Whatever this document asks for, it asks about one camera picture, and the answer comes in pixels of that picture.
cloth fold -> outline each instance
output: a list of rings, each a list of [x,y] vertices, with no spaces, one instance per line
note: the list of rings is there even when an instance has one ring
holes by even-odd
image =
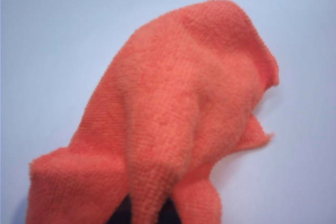
[[[220,224],[211,169],[269,141],[252,111],[278,83],[232,1],[150,21],[108,66],[69,145],[30,163],[26,223],[103,224],[130,195],[132,224],[156,223],[170,197],[183,224]]]

microfiber cloth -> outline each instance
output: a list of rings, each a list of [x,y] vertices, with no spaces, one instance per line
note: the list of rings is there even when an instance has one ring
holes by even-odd
[[[209,175],[265,145],[252,112],[279,82],[275,58],[228,0],[173,10],[137,29],[107,67],[67,147],[29,165],[27,224],[104,224],[126,195],[132,224],[170,197],[183,224],[219,224]]]

orange microfiber cloth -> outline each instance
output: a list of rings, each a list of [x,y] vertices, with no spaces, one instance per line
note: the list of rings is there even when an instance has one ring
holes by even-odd
[[[210,0],[137,29],[92,94],[69,146],[30,164],[27,224],[132,224],[171,197],[183,224],[219,224],[209,180],[224,156],[266,144],[252,115],[278,66],[245,12]]]

white surface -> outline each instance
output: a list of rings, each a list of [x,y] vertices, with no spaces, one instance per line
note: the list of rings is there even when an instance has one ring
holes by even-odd
[[[2,0],[2,224],[23,223],[28,163],[68,144],[134,30],[201,1]],[[233,1],[277,58],[280,86],[257,110],[272,143],[212,173],[223,223],[336,223],[336,1]]]

black object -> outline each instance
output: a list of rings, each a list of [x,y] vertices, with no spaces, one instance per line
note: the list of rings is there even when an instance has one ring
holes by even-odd
[[[130,224],[131,216],[131,199],[127,195],[106,224]],[[169,198],[161,208],[157,224],[181,224],[181,220],[171,198]]]

